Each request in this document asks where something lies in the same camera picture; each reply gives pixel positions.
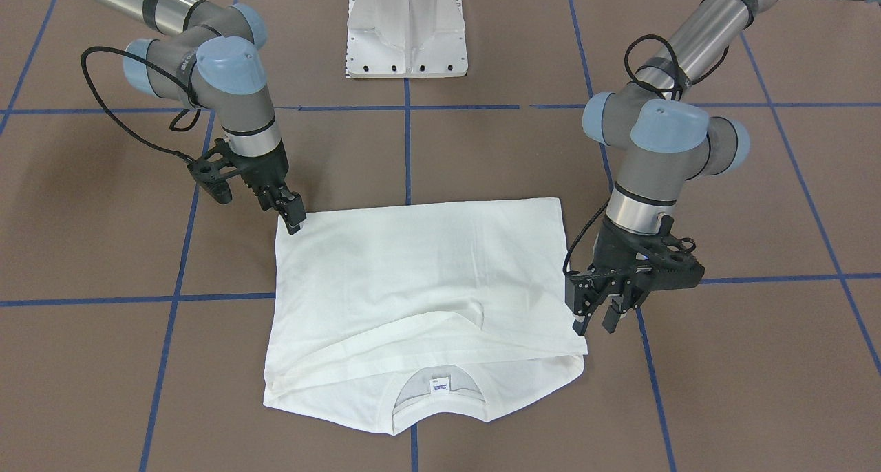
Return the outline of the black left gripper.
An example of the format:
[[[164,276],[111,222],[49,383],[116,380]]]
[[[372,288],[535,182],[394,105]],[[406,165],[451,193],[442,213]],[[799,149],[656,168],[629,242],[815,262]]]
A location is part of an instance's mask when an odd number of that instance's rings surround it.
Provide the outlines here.
[[[594,307],[608,296],[603,328],[612,334],[630,307],[639,305],[648,293],[699,284],[705,268],[693,255],[695,242],[674,237],[673,222],[672,216],[664,215],[657,234],[641,235],[603,218],[588,271],[564,273],[564,300],[575,316],[576,334],[586,335]]]

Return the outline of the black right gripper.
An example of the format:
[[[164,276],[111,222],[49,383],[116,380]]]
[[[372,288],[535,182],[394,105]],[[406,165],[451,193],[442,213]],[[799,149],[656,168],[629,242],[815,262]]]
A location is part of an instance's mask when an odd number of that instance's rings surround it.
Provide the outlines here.
[[[300,224],[306,220],[302,196],[289,192],[286,178],[289,163],[284,144],[267,154],[248,158],[231,151],[231,162],[240,177],[258,198],[262,211],[272,209],[281,218],[289,235],[298,233]]]

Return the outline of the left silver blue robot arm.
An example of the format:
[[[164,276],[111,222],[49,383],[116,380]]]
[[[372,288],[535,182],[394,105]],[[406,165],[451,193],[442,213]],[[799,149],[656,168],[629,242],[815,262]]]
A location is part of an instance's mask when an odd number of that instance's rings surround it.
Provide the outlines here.
[[[751,139],[743,124],[681,98],[717,70],[733,40],[778,1],[702,0],[670,39],[642,36],[661,49],[639,68],[625,64],[623,89],[586,103],[585,134],[622,149],[625,159],[610,198],[594,216],[600,228],[591,265],[585,272],[563,266],[576,334],[586,334],[601,305],[608,305],[603,327],[613,333],[649,293],[692,289],[701,281],[705,268],[695,258],[695,242],[671,233],[677,200],[686,181],[739,167]]]

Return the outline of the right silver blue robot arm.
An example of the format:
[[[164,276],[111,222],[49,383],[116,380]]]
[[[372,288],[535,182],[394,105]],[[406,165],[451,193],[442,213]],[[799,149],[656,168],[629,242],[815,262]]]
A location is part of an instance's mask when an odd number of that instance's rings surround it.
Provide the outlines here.
[[[142,21],[161,39],[136,39],[120,55],[129,83],[185,109],[211,109],[222,136],[200,158],[183,152],[193,180],[220,204],[232,200],[229,180],[241,177],[264,211],[273,209],[295,234],[304,203],[286,186],[288,159],[259,50],[264,21],[243,4],[205,0],[95,0]]]

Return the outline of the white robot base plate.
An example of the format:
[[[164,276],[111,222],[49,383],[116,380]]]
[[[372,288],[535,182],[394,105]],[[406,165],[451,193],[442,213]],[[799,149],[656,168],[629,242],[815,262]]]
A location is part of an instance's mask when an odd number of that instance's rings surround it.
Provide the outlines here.
[[[469,70],[463,0],[348,0],[346,76],[432,79]]]

